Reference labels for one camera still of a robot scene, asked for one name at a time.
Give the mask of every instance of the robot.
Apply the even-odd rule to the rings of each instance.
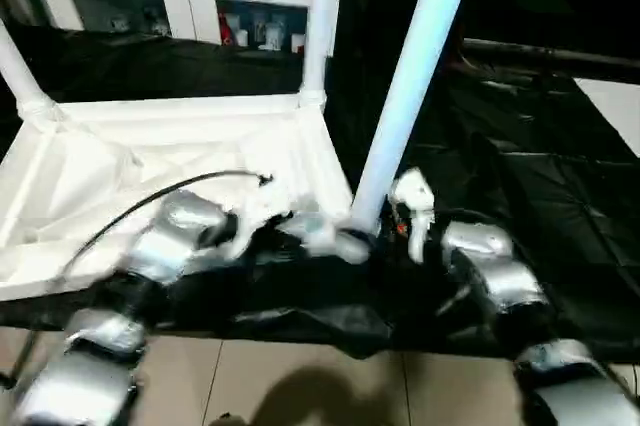
[[[414,231],[424,240],[428,227],[424,208],[418,209]],[[94,304],[73,316],[60,349],[18,384],[9,424],[128,424],[141,391],[137,366],[149,331],[169,306],[169,288],[199,251],[224,249],[237,232],[238,218],[218,205],[187,191],[167,195],[114,272],[96,285]],[[360,235],[350,238],[351,246],[369,247]],[[415,238],[410,243],[416,253]],[[448,274],[469,288],[513,361],[525,424],[640,425],[629,391],[607,367],[585,344],[556,334],[556,310],[504,230],[452,221],[439,244]]]

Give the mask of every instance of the black cloth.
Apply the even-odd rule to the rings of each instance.
[[[273,53],[137,35],[11,32],[57,101],[283,93],[301,80],[300,58]],[[434,78],[401,169],[422,169],[437,209],[480,211],[507,228],[562,311],[566,334],[603,359],[638,360],[638,159],[573,81],[454,66],[443,63]],[[325,118],[354,188],[392,72],[388,60],[355,54],[331,62]],[[19,121],[9,114],[9,93],[0,94],[6,148]],[[417,267],[390,228],[381,238],[370,262],[351,266],[301,260],[289,240],[265,232],[254,247],[277,260],[258,261],[254,251],[233,267],[185,278],[160,329],[327,343],[357,357],[380,349],[501,354],[472,304],[434,315],[454,291],[435,248],[429,267]],[[0,324],[60,328],[90,297],[5,302]]]

